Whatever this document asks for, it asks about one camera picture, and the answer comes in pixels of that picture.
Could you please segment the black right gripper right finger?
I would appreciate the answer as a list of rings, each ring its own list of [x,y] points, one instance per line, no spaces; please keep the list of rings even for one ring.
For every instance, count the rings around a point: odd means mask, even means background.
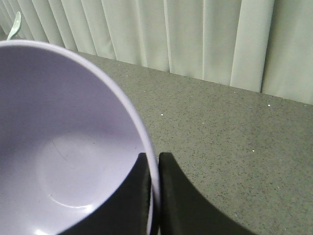
[[[174,155],[159,155],[162,235],[252,235],[213,206],[183,173]]]

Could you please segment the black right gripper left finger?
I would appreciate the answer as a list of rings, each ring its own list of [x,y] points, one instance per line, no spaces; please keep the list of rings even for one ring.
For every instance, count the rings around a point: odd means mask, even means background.
[[[151,230],[151,176],[140,153],[118,189],[86,218],[62,235],[148,235]]]

